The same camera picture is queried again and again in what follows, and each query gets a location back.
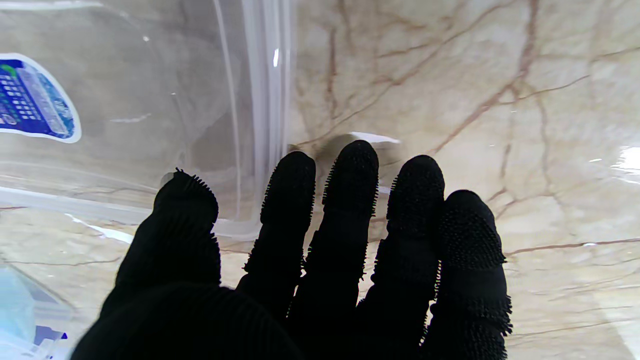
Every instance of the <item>gloved hand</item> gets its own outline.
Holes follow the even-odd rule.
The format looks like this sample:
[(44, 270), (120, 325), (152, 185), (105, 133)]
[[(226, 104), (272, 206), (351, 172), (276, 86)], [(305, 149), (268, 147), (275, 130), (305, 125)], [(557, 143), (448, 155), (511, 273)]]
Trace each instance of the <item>gloved hand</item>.
[(506, 358), (505, 257), (492, 212), (476, 194), (458, 191), (444, 201), (434, 159), (405, 163), (389, 197), (374, 285), (356, 307), (376, 202), (376, 153), (359, 140), (338, 155), (324, 190), (324, 218), (303, 261), (314, 179), (314, 162), (303, 153), (280, 161), (237, 287), (289, 331), (307, 358)]
[(377, 176), (367, 142), (342, 150), (303, 261), (315, 165), (288, 154), (271, 176), (262, 229), (233, 291), (220, 287), (215, 196), (197, 177), (173, 173), (72, 360), (506, 358), (511, 303), (493, 215), (469, 191), (444, 201), (429, 156), (409, 160), (394, 182), (374, 285), (356, 306)]

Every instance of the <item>transparent plastic wall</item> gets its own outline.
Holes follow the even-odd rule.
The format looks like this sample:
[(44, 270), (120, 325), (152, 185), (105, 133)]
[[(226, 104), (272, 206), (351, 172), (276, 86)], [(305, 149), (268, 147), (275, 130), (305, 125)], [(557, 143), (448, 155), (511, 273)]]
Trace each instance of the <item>transparent plastic wall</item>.
[(50, 74), (79, 133), (0, 131), (1, 201), (136, 224), (179, 167), (214, 190), (217, 233), (251, 238), (285, 151), (291, 12), (284, 0), (0, 2), (0, 52)]

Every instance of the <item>clear plastic container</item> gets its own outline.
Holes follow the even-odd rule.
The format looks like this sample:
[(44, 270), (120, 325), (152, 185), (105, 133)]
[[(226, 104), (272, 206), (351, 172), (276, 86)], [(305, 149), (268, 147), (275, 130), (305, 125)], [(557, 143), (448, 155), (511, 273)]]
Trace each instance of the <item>clear plastic container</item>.
[(0, 131), (3, 202), (137, 224), (179, 167), (215, 192), (216, 233), (251, 239), (285, 151), (291, 11), (286, 0), (0, 2), (0, 52), (54, 78), (80, 133)]
[[(13, 291), (10, 295), (24, 291), (26, 298), (21, 301), (23, 304), (28, 302), (28, 306), (21, 309), (0, 309), (3, 314), (3, 323), (0, 323), (0, 360), (50, 359), (58, 343), (67, 337), (65, 326), (73, 316), (72, 308), (13, 267), (0, 265), (0, 279), (3, 286), (12, 282)], [(16, 336), (11, 329), (5, 329), (14, 329), (16, 324), (22, 327), (23, 332), (30, 334), (28, 340), (24, 336)]]

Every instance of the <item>finger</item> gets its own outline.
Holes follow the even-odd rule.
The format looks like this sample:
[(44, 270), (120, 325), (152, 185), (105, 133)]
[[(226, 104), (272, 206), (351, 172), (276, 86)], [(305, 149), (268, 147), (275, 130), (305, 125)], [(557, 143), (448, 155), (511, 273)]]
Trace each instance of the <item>finger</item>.
[(445, 201), (438, 245), (438, 300), (422, 351), (437, 359), (506, 359), (511, 300), (505, 257), (493, 214), (475, 193), (460, 190)]
[(174, 172), (138, 227), (102, 313), (170, 282), (219, 285), (220, 250), (211, 233), (217, 217), (218, 203), (209, 187), (198, 177)]
[(436, 161), (426, 155), (407, 161), (389, 196), (389, 235), (378, 247), (374, 284), (356, 310), (366, 336), (417, 350), (435, 294), (435, 226), (443, 202), (444, 178)]
[(316, 165), (300, 151), (276, 167), (264, 198), (262, 229), (236, 290), (252, 297), (284, 321), (300, 280), (302, 243), (311, 222)]
[(378, 157), (359, 140), (335, 160), (324, 189), (324, 217), (314, 234), (291, 304), (291, 325), (307, 336), (344, 330), (363, 275), (367, 231), (378, 185)]

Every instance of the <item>blue label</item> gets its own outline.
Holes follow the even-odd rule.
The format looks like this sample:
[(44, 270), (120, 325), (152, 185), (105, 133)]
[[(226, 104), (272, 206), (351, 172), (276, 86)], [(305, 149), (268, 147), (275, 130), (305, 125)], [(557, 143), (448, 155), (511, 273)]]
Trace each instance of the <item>blue label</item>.
[(0, 54), (0, 132), (66, 143), (81, 136), (76, 109), (60, 84), (21, 54)]

